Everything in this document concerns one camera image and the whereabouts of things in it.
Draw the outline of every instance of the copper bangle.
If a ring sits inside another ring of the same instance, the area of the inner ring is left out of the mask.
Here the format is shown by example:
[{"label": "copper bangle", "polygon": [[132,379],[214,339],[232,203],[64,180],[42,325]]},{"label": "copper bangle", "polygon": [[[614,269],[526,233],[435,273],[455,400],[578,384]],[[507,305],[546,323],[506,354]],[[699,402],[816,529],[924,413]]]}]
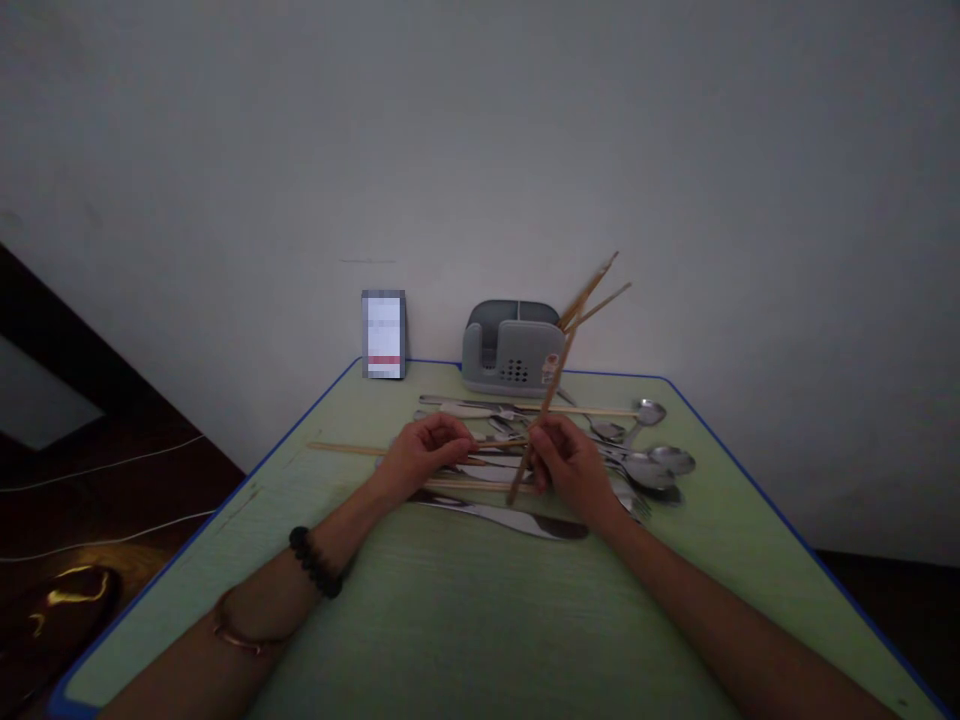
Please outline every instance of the copper bangle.
[{"label": "copper bangle", "polygon": [[294,633],[290,633],[283,638],[274,638],[270,640],[251,640],[245,635],[237,632],[237,630],[230,625],[230,618],[227,617],[227,613],[223,607],[227,597],[234,591],[234,589],[235,588],[230,588],[223,595],[221,595],[220,599],[217,600],[217,604],[213,607],[214,637],[219,638],[228,645],[233,645],[235,648],[239,648],[244,652],[252,653],[257,657],[266,652],[268,648],[276,645],[283,645],[285,642],[287,642],[287,640],[293,637]]}]

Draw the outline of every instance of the white cable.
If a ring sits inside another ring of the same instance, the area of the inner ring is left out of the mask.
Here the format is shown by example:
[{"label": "white cable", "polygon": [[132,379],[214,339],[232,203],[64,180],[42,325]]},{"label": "white cable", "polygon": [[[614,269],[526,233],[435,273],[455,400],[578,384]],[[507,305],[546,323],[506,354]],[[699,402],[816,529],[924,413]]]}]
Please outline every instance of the white cable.
[{"label": "white cable", "polygon": [[88,473],[97,472],[97,470],[106,470],[107,468],[116,467],[117,465],[125,465],[128,462],[133,462],[134,460],[143,460],[144,458],[153,457],[154,455],[163,455],[163,453],[165,452],[171,452],[173,450],[179,450],[182,447],[186,447],[190,443],[194,443],[203,437],[204,437],[203,435],[198,435],[193,440],[187,440],[185,443],[181,445],[175,445],[174,447],[167,448],[166,450],[157,450],[155,453],[147,453],[146,455],[137,455],[137,457],[135,458],[130,458],[128,460],[121,460],[120,462],[111,463],[109,465],[101,465],[98,468],[91,468],[90,470],[81,470],[80,472],[70,473],[69,475],[62,475],[58,478],[53,478],[52,480],[44,480],[43,482],[40,482],[40,483],[34,483],[33,485],[23,485],[22,487],[18,487],[18,488],[0,488],[0,493],[20,492],[21,490],[32,490],[35,487],[42,487],[44,485],[49,485],[51,483],[60,482],[61,480],[69,480],[72,477],[78,477],[80,475],[86,475]]},{"label": "white cable", "polygon": [[76,550],[82,547],[93,547],[94,545],[114,545],[116,543],[127,542],[127,540],[133,540],[138,538],[141,535],[146,535],[147,533],[154,532],[155,530],[162,530],[165,527],[170,527],[171,525],[176,525],[178,522],[183,522],[184,520],[193,520],[196,517],[204,517],[205,515],[213,515],[216,510],[208,510],[203,513],[196,513],[195,515],[187,515],[186,517],[177,518],[176,520],[171,520],[168,523],[163,525],[157,525],[156,527],[150,528],[149,530],[141,530],[138,533],[133,535],[128,535],[125,538],[118,538],[117,540],[96,540],[89,543],[79,543],[77,545],[67,545],[66,547],[57,548],[56,550],[51,550],[50,552],[40,553],[39,555],[30,555],[23,558],[0,558],[0,563],[13,563],[13,562],[27,562],[28,560],[39,560],[40,558],[50,557],[51,555],[56,555],[60,552],[66,552],[67,550]]}]

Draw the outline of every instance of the person's left hand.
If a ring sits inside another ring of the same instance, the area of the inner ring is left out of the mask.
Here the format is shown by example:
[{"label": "person's left hand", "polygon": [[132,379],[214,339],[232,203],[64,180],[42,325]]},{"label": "person's left hand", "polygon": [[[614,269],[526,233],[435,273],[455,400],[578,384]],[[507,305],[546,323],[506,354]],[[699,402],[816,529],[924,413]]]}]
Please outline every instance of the person's left hand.
[{"label": "person's left hand", "polygon": [[443,413],[409,423],[393,441],[369,482],[397,505],[416,492],[444,465],[453,465],[476,452],[467,426]]}]

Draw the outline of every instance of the hand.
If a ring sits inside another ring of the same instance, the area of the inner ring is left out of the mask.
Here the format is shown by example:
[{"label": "hand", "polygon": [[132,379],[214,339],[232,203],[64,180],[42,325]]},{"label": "hand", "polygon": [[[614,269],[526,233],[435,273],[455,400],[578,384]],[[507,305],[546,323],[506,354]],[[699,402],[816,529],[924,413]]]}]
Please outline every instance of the hand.
[{"label": "hand", "polygon": [[399,505],[444,465],[476,452],[477,442],[455,417],[434,413],[404,426],[368,482]]},{"label": "hand", "polygon": [[560,498],[596,529],[623,515],[593,441],[570,418],[548,415],[530,429],[537,489],[553,481]]}]

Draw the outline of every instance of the bracelet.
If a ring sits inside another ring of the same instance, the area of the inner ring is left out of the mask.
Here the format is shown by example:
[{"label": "bracelet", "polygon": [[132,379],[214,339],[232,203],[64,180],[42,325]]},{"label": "bracelet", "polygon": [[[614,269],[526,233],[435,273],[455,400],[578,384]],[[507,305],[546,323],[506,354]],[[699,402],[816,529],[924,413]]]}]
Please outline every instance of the bracelet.
[{"label": "bracelet", "polygon": [[275,645],[283,645],[287,640],[293,637],[293,633],[290,633],[286,637],[282,638],[273,638],[270,640],[251,640],[246,635],[243,635],[230,624],[230,618],[227,617],[226,610],[224,609],[224,603],[227,601],[230,593],[234,591],[234,588],[230,588],[223,595],[220,596],[220,599],[217,600],[217,604],[213,607],[213,636],[223,640],[225,643],[233,645],[236,648],[240,648],[244,652],[253,653],[254,655],[261,655],[264,653],[267,648],[273,647]]},{"label": "bracelet", "polygon": [[291,530],[290,549],[300,561],[300,567],[310,575],[310,581],[317,586],[317,590],[332,600],[340,594],[343,582],[341,578],[330,572],[320,552],[310,546],[310,541],[307,539],[309,533],[310,531],[302,526]]}]

